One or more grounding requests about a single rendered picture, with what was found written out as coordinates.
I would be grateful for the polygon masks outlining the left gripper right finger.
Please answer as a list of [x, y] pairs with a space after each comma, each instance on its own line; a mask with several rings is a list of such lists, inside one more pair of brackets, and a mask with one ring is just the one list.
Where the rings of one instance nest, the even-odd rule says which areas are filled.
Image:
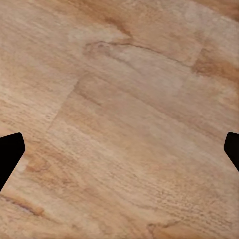
[[239, 134], [232, 132], [227, 134], [224, 151], [239, 172]]

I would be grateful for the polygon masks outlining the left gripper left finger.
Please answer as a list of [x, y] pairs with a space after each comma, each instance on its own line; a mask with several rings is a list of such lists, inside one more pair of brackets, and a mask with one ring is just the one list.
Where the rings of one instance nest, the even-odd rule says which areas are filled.
[[25, 152], [20, 132], [0, 138], [0, 191]]

